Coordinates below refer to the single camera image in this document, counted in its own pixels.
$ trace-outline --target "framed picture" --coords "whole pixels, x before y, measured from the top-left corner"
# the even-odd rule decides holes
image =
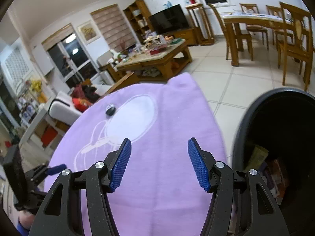
[[[81,34],[85,44],[89,44],[100,38],[100,35],[95,30],[95,28],[96,27],[91,20],[78,26],[78,31]]]

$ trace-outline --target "window blind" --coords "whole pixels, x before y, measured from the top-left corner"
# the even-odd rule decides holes
[[[117,4],[94,11],[91,16],[111,49],[116,52],[122,51],[120,45],[122,41],[125,42],[123,48],[136,43]]]
[[[45,51],[48,51],[52,46],[57,44],[58,42],[65,39],[68,35],[74,32],[74,29],[71,24],[64,26],[63,28],[59,29],[57,32],[52,34],[46,40],[42,42],[42,46],[44,47]]]

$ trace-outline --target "purple towel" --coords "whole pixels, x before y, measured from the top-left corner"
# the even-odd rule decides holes
[[[105,114],[109,104],[117,108],[113,117]],[[50,166],[87,169],[117,150],[125,137],[132,141],[130,160],[120,187],[108,194],[119,234],[199,235],[211,194],[199,186],[188,140],[195,137],[216,160],[226,158],[218,125],[192,77],[185,73],[167,84],[136,84],[106,96],[69,129]],[[46,191],[56,177],[45,180]],[[85,191],[81,203],[90,236]]]

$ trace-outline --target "blue gripper pad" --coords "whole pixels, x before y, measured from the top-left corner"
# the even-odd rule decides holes
[[[117,158],[117,161],[111,170],[111,182],[110,188],[114,192],[117,187],[120,186],[122,176],[125,172],[127,163],[131,155],[131,141],[128,139],[125,143],[125,146],[122,148],[122,151]]]
[[[188,141],[188,154],[192,161],[198,182],[207,192],[210,189],[209,174],[199,150],[192,139]]]

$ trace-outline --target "red pillow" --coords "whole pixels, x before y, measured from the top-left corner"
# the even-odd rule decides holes
[[[92,106],[91,102],[82,98],[72,98],[72,102],[74,104],[74,107],[80,112],[84,112],[86,109]]]
[[[84,91],[82,89],[81,84],[77,85],[71,95],[73,98],[85,98]]]

